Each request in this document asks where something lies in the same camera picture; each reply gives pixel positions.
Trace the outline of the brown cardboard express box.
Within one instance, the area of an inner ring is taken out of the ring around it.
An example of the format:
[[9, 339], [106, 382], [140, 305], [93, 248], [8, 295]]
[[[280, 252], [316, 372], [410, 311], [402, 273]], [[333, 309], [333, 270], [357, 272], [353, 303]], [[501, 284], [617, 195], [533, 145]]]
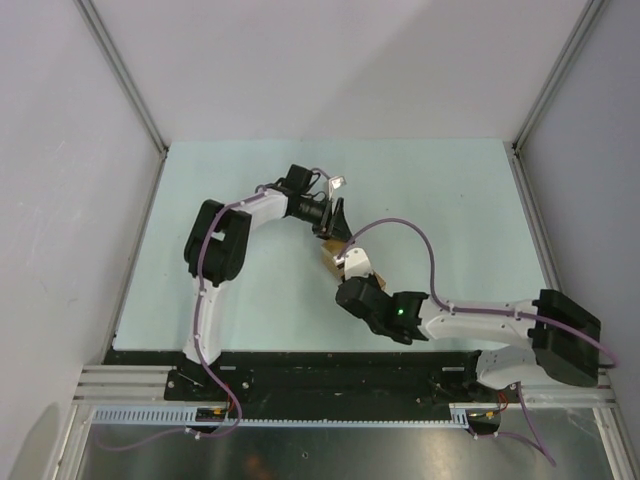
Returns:
[[[322, 261], [325, 267], [329, 270], [329, 272], [333, 276], [334, 276], [334, 266], [332, 263], [332, 257], [336, 254], [342, 254], [342, 249], [345, 246], [346, 246], [345, 242], [341, 242], [333, 239], [326, 240], [321, 246]], [[368, 277], [362, 277], [362, 278], [367, 279], [369, 277], [373, 277], [373, 279], [377, 282], [377, 284], [382, 290], [386, 289], [386, 282], [377, 272], [374, 271], [374, 273], [369, 275]]]

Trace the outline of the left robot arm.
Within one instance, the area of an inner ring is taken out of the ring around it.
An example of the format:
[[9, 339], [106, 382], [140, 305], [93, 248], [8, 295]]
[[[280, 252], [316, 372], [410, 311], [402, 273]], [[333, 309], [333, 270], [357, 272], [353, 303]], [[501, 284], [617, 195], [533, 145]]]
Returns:
[[258, 185], [247, 198], [203, 202], [184, 247], [196, 288], [191, 333], [183, 349], [188, 360], [210, 365], [220, 356], [225, 290], [243, 268], [254, 230], [292, 217], [308, 223], [324, 241], [344, 244], [352, 237], [344, 199], [335, 195], [345, 184], [342, 176], [293, 164], [286, 176]]

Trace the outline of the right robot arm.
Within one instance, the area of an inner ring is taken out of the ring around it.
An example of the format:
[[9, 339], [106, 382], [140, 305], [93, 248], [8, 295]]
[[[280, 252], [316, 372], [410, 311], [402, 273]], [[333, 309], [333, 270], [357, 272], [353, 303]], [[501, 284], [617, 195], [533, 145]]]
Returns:
[[335, 301], [363, 320], [373, 334], [397, 343], [443, 339], [496, 343], [496, 349], [478, 353], [474, 368], [461, 376], [462, 391], [473, 401], [535, 380], [581, 388], [598, 383], [601, 322], [553, 289], [541, 290], [534, 300], [502, 305], [451, 300], [439, 304], [424, 292], [389, 295], [369, 275], [344, 281]]

